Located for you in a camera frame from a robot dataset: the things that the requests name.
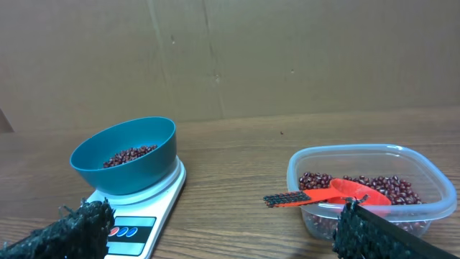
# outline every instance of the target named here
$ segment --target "red button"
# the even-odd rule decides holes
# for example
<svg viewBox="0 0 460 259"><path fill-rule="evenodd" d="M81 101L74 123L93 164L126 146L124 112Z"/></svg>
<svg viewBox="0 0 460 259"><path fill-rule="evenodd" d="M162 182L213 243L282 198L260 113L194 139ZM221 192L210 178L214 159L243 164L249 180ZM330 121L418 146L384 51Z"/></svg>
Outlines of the red button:
<svg viewBox="0 0 460 259"><path fill-rule="evenodd" d="M112 236L116 235L116 233L118 233L119 230L120 230L119 227L114 227L113 229L111 229L109 237L112 237Z"/></svg>

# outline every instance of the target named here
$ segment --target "container rim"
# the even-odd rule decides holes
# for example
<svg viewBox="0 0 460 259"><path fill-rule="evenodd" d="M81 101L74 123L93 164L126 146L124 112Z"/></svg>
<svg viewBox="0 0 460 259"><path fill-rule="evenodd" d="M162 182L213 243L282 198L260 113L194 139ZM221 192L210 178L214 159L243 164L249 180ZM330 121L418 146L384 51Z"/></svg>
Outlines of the container rim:
<svg viewBox="0 0 460 259"><path fill-rule="evenodd" d="M157 146L157 148L155 148L154 150L152 150L152 151L149 152L148 154L143 155L143 156L140 157L140 158L131 160L131 161L127 162L127 163L122 163L122 164L120 164L120 165L115 165L115 166L112 166L112 167L110 167L110 168L85 169L85 168L79 168L79 167L75 166L75 165L72 163L72 158L73 158L73 155L75 154L75 152L77 152L77 150L78 150L82 145L86 144L86 143L87 143L89 140L91 140L93 137L95 137L95 136L97 136L97 135L101 135L101 134L103 134L105 131L110 130L110 129L115 128L115 127L118 127L118 126L120 126L120 125L122 125L122 124L134 122L134 121L137 121L137 120L143 120L143 119L165 119L165 120L167 120L167 121L169 121L169 122L172 123L172 132L171 132L170 136L169 136L164 142L162 142L161 144L159 144L159 145ZM135 161L138 161L138 160L141 160L141 159L145 159L145 157L147 157L147 155L150 155L150 154L152 154L152 153L155 152L155 151L157 151L157 153L158 153L159 150L160 150L160 148L161 148L163 145L165 145L165 143L169 142L169 141L171 140L171 138L173 138L173 136L174 136L174 134L175 134L175 131L176 131L176 125L175 125L174 121L172 121L170 118L167 118L167 117L153 116L153 117L142 117L142 118L137 118L137 119L130 119L129 121L121 122L121 123L115 124L115 125L113 125L113 126L110 126L110 127L106 128L106 129L103 129L103 130L101 130L100 132L97 132L97 133L94 134L93 136L91 136L91 137L89 137L88 139L86 139L85 141L83 141L81 144L79 144L79 145L77 146L76 149L74 149L74 151L72 152L72 155L70 155L69 163L70 163L70 165L71 165L74 169L76 169L76 170L78 170L78 171L83 171L83 172L101 172L101 171L111 170L111 169L113 169L113 168L118 168L119 166L128 165L128 164L130 164L130 163L132 163L132 162L135 162Z"/></svg>
<svg viewBox="0 0 460 259"><path fill-rule="evenodd" d="M389 150L393 152L396 150L398 153L404 153L413 158L419 160L428 170L433 172L433 176L436 177L445 188L445 192L441 194L442 199L429 204L411 204L411 205L389 205L389 206L364 206L366 209L372 212L388 212L396 214L406 214L407 216L387 216L384 217L388 221L418 221L418 220L435 220L441 219L452 214L456 209L456 190L450 180L425 156L420 153L411 150L407 147L402 147L393 144L355 144L355 145L326 145L319 147L308 147L303 150L297 151L289 160L289 166L287 167L287 189L289 191L299 191L298 179L295 173L295 163L300 158L312 155L315 153L321 153L323 151L346 151L346 150ZM343 204L311 204L302 206L301 209L315 214L320 217L327 217L319 214L318 211L329 212L339 215L339 212L343 209Z"/></svg>

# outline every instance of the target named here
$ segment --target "adzuki bean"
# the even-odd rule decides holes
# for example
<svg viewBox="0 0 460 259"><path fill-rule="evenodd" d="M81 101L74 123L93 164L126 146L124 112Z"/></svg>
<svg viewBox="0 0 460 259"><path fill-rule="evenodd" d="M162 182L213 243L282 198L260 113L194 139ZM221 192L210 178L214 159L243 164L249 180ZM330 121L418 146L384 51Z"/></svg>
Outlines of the adzuki bean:
<svg viewBox="0 0 460 259"><path fill-rule="evenodd" d="M139 148L129 148L128 150L123 150L120 153L115 154L109 161L104 162L104 168L110 168L112 166L121 165L124 163L128 163L129 161L133 161L137 158L146 155L157 148L156 145L151 146L141 146Z"/></svg>
<svg viewBox="0 0 460 259"><path fill-rule="evenodd" d="M333 176L325 173L321 175L320 173L306 172L299 178L299 187L301 190L328 188L332 179L334 179ZM367 178L366 176L352 178L350 176L343 176L343 179L354 181L378 190L391 201L392 205L423 203L419 195L412 190L412 184L405 179L400 179L398 176L378 176L376 178ZM306 224L312 224L313 227L316 228L316 231L327 239L331 239L332 232L336 228L338 222L337 219L327 219L307 212L304 214L304 220ZM423 228L426 227L427 222L398 222L395 224L405 231L418 235L418 233L421 233Z"/></svg>

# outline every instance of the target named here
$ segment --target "blue button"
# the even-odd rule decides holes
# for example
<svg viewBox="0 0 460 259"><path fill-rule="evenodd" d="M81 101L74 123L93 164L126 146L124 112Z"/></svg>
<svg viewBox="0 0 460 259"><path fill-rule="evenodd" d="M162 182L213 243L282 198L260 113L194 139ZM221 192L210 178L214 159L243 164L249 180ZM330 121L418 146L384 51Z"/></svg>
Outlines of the blue button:
<svg viewBox="0 0 460 259"><path fill-rule="evenodd" d="M126 237L132 237L136 233L137 233L137 227L133 227L127 232Z"/></svg>
<svg viewBox="0 0 460 259"><path fill-rule="evenodd" d="M120 229L120 230L118 231L118 233L116 233L116 236L117 236L117 237L123 237L124 234L126 234L127 232L128 232L128 228L127 228L127 227L124 227L124 228Z"/></svg>

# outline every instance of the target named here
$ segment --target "scale button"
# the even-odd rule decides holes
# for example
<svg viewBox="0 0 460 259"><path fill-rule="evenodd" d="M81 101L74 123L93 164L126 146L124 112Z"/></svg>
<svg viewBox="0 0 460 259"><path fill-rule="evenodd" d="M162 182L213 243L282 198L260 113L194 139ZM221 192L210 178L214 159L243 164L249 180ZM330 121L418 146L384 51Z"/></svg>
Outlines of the scale button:
<svg viewBox="0 0 460 259"><path fill-rule="evenodd" d="M128 232L128 228L127 227L124 227L122 229L120 229L120 231L118 231L118 234L116 234L117 237L123 237L124 234L126 234Z"/></svg>
<svg viewBox="0 0 460 259"><path fill-rule="evenodd" d="M136 233L137 233L137 227L133 227L127 232L126 237L132 237Z"/></svg>
<svg viewBox="0 0 460 259"><path fill-rule="evenodd" d="M118 231L120 230L119 227L114 227L110 230L110 234L109 234L109 237L113 237L116 233L118 233Z"/></svg>

